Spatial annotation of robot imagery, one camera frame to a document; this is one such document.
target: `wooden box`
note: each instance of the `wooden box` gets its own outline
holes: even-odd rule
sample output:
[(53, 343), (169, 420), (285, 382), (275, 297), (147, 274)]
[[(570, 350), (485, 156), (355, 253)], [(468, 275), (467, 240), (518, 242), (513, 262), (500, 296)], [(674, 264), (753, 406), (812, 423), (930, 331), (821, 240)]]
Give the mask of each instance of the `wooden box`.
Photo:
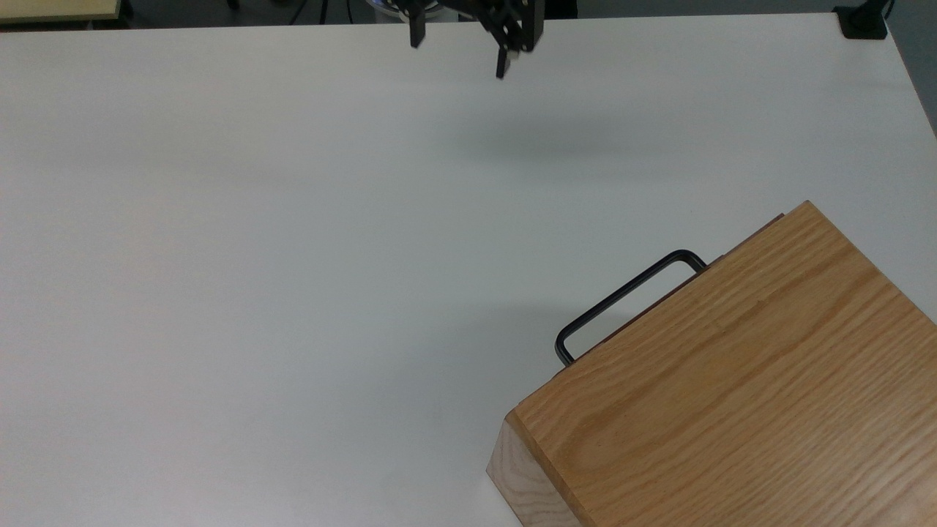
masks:
[(525, 527), (937, 526), (937, 327), (812, 204), (505, 418)]

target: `black metal handle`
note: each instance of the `black metal handle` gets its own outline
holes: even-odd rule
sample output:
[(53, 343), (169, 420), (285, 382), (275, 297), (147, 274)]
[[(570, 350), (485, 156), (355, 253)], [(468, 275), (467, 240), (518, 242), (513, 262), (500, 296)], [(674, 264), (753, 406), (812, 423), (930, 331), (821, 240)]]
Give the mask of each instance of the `black metal handle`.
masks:
[(559, 360), (563, 361), (563, 366), (569, 366), (570, 364), (575, 362), (575, 359), (573, 358), (572, 355), (570, 355), (569, 350), (566, 349), (565, 342), (566, 342), (566, 339), (570, 337), (570, 335), (575, 333), (582, 326), (588, 324), (589, 321), (599, 316), (606, 309), (609, 309), (612, 306), (614, 306), (615, 303), (618, 300), (621, 300), (622, 298), (624, 298), (626, 294), (634, 291), (635, 289), (638, 288), (639, 285), (648, 281), (651, 277), (660, 273), (665, 267), (667, 267), (668, 265), (674, 262), (683, 262), (686, 265), (689, 265), (693, 269), (693, 271), (697, 273), (699, 273), (703, 269), (706, 269), (706, 263), (703, 262), (703, 260), (699, 256), (696, 256), (694, 252), (690, 250), (686, 250), (684, 248), (680, 250), (675, 250), (674, 252), (671, 252), (667, 256), (664, 256), (663, 258), (661, 258), (659, 261), (657, 261), (657, 263), (653, 264), (651, 267), (648, 267), (647, 270), (645, 270), (645, 272), (634, 277), (631, 281), (629, 281), (625, 285), (618, 288), (618, 290), (615, 291), (614, 293), (609, 294), (607, 297), (605, 297), (605, 299), (602, 302), (599, 302), (598, 304), (595, 305), (595, 307), (586, 311), (585, 313), (580, 315), (579, 318), (570, 322), (566, 327), (560, 330), (559, 335), (557, 335), (556, 348), (557, 348), (557, 356), (559, 357)]

